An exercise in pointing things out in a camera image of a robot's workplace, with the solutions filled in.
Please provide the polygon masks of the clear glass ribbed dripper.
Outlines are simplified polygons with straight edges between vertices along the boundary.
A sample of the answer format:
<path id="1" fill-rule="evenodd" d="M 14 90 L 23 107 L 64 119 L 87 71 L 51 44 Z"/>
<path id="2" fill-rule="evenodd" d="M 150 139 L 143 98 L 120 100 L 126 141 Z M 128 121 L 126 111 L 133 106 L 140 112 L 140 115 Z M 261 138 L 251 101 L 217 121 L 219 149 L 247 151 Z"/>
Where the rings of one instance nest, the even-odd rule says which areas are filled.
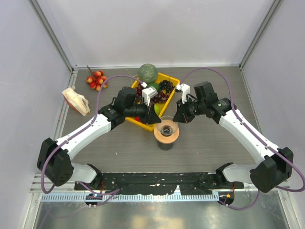
<path id="1" fill-rule="evenodd" d="M 156 125 L 157 130 L 165 137 L 172 136 L 178 131 L 178 123 L 173 121 L 173 117 L 166 115 L 161 117 L 161 122 Z"/>

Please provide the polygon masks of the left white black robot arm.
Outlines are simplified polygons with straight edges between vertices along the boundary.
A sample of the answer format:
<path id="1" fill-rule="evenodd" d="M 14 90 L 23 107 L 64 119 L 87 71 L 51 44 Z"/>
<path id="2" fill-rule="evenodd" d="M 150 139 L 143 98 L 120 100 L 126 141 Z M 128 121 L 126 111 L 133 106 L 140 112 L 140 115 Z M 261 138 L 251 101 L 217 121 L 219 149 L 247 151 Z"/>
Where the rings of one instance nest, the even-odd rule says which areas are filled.
<path id="1" fill-rule="evenodd" d="M 73 163 L 73 158 L 89 143 L 122 124 L 127 117 L 138 117 L 145 124 L 157 124 L 160 117 L 150 101 L 157 90 L 149 87 L 142 91 L 144 102 L 134 100 L 136 89 L 122 88 L 111 104 L 102 107 L 90 121 L 73 132 L 57 140 L 47 138 L 41 145 L 37 168 L 42 177 L 47 177 L 54 186 L 62 186 L 68 181 L 85 183 L 96 190 L 102 184 L 102 174 L 93 165 Z"/>

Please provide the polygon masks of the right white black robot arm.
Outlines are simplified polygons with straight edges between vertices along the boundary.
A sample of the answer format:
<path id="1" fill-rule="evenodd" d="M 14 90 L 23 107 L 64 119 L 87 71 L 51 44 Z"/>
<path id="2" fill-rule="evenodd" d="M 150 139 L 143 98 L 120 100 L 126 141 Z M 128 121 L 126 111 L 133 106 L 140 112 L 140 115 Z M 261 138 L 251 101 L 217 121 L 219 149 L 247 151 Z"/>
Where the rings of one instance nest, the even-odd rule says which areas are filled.
<path id="1" fill-rule="evenodd" d="M 221 127 L 229 131 L 250 153 L 255 161 L 253 165 L 237 165 L 227 163 L 217 169 L 216 184 L 226 188 L 232 182 L 253 184 L 263 193 L 280 185 L 292 173 L 288 162 L 293 161 L 293 153 L 289 148 L 276 148 L 279 154 L 271 151 L 272 143 L 241 115 L 228 98 L 219 99 L 210 82 L 198 83 L 194 86 L 195 96 L 190 94 L 190 86 L 179 84 L 176 92 L 181 94 L 177 101 L 177 112 L 173 118 L 177 123 L 189 123 L 197 115 L 205 115 L 213 119 Z"/>

